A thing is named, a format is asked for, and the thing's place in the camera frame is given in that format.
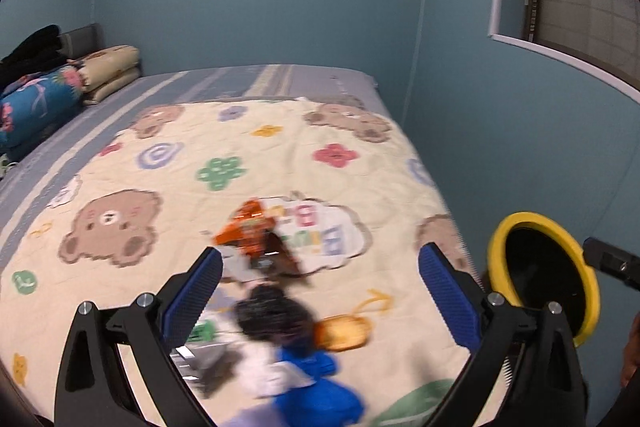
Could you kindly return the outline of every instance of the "yellow flower print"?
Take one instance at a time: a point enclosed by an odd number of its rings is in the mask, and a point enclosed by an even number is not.
[[[21,386],[25,386],[27,378],[27,358],[14,353],[14,380]]]
[[[282,126],[279,125],[263,125],[260,129],[256,129],[252,132],[252,136],[262,136],[263,138],[269,138],[275,136],[282,131]]]

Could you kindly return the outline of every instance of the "cream blanket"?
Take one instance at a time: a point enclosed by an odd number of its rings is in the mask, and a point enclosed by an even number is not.
[[[52,417],[78,304],[117,307],[157,292],[244,201],[263,198],[312,272],[308,285],[289,285],[290,296],[318,318],[374,300],[360,312],[373,324],[369,342],[337,353],[333,377],[362,397],[362,425],[420,425],[468,351],[454,343],[422,283],[417,250],[435,240],[456,267],[470,266],[417,157],[395,123],[359,108],[291,100],[147,109],[50,202],[3,271],[0,357]],[[228,298],[244,291],[237,282],[219,289]],[[245,358],[264,348],[243,342],[233,325],[223,333]],[[162,425],[130,351],[122,352],[143,412]],[[215,422],[260,403],[242,385],[245,370],[239,363],[237,378],[203,400]],[[504,392],[499,380],[479,424],[495,415]]]
[[[107,83],[102,84],[97,89],[85,93],[84,97],[82,97],[82,103],[84,105],[95,105],[107,98],[110,94],[128,86],[139,76],[140,70],[138,68],[130,68],[119,76],[116,76],[113,80],[109,80]]]
[[[114,46],[87,55],[76,62],[82,90],[89,92],[138,64],[140,52],[133,46]]]

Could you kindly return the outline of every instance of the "blue gripper pad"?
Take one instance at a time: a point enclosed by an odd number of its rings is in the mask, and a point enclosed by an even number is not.
[[[428,243],[420,249],[418,270],[456,344],[475,353],[481,342],[478,311],[456,281],[455,270],[436,244]],[[460,273],[460,276],[471,278],[466,273]]]
[[[211,247],[205,249],[188,272],[172,276],[164,287],[180,277],[184,278],[180,280],[182,285],[177,289],[175,298],[163,307],[164,313],[160,319],[162,339],[170,349],[184,345],[218,286],[222,277],[220,252]]]

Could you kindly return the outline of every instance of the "bear face print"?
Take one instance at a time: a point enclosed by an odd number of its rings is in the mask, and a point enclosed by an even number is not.
[[[136,132],[136,138],[151,138],[160,132],[165,123],[177,120],[183,112],[181,105],[147,107],[139,113],[130,129]]]
[[[415,248],[420,250],[427,243],[435,243],[444,257],[456,270],[471,273],[471,267],[462,250],[458,232],[453,220],[446,214],[436,214],[425,219],[418,225],[415,238]]]
[[[308,112],[304,118],[309,125],[328,125],[353,131],[356,138],[370,143],[387,141],[391,130],[391,126],[379,116],[337,103],[322,104],[317,111]]]
[[[111,259],[116,266],[137,264],[156,242],[152,224],[160,207],[158,193],[132,189],[90,201],[76,215],[58,256],[69,264],[81,257]]]

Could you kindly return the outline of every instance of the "bed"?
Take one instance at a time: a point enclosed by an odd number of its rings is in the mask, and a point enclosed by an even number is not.
[[[421,425],[468,350],[454,343],[422,283],[417,252],[436,241],[456,268],[477,275],[373,79],[282,64],[140,78],[2,181],[0,359],[31,404],[52,418],[78,303],[114,307],[158,291],[251,198],[308,273],[288,295],[316,317],[352,314],[371,324],[364,346],[335,353],[332,377],[363,400],[359,425]],[[108,235],[92,235],[107,227]],[[240,362],[215,393],[198,396],[228,427],[274,421],[254,363],[274,351],[244,338],[230,313],[244,291],[223,282],[207,308]],[[146,418],[163,425],[132,354],[123,347],[122,356]],[[505,391],[502,376],[478,425]]]

